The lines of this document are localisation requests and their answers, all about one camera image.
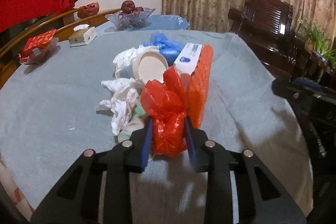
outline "blue logo on box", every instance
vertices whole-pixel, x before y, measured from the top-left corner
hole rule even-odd
[[[185,56],[182,56],[181,58],[180,58],[180,62],[183,62],[183,63],[188,63],[188,62],[190,62],[191,61],[191,59],[190,58],[187,58],[187,57],[185,57]]]

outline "blue plastic bag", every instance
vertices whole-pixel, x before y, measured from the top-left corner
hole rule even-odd
[[[149,43],[142,43],[143,46],[158,46],[160,54],[162,54],[169,66],[174,64],[174,61],[179,56],[184,48],[184,44],[177,41],[170,41],[163,33],[154,33],[151,35]]]

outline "red bag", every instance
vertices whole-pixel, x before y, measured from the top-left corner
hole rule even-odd
[[[163,74],[164,84],[148,81],[141,92],[141,106],[153,117],[153,149],[170,157],[186,150],[184,141],[185,94],[174,67]]]
[[[86,18],[89,16],[94,16],[96,14],[98,14],[99,12],[99,3],[98,2],[94,2],[94,3],[90,3],[86,6],[82,6],[80,8],[80,10],[77,12],[77,16],[79,18]]]

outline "red apple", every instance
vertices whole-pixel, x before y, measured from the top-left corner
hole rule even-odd
[[[121,10],[124,13],[130,14],[131,12],[133,12],[135,9],[135,4],[133,1],[131,0],[126,0],[123,2],[123,4],[121,5]]]
[[[143,11],[143,8],[141,6],[139,7],[135,7],[135,10],[136,12],[142,12]]]

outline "white tissue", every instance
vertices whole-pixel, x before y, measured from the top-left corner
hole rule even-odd
[[[139,48],[135,49],[134,47],[129,48],[121,53],[119,53],[113,60],[113,65],[115,65],[116,69],[122,69],[130,64],[140,55],[145,52],[159,52],[158,46],[148,46],[144,47],[140,45]]]
[[[76,26],[73,30],[76,32],[78,30],[88,30],[90,27],[90,25],[88,24],[82,24],[82,25],[78,25]]]
[[[110,109],[114,113],[111,127],[113,135],[117,136],[130,121],[132,110],[138,102],[138,90],[144,87],[144,83],[141,79],[119,78],[102,81],[101,84],[110,90],[111,99],[101,101],[97,110]]]

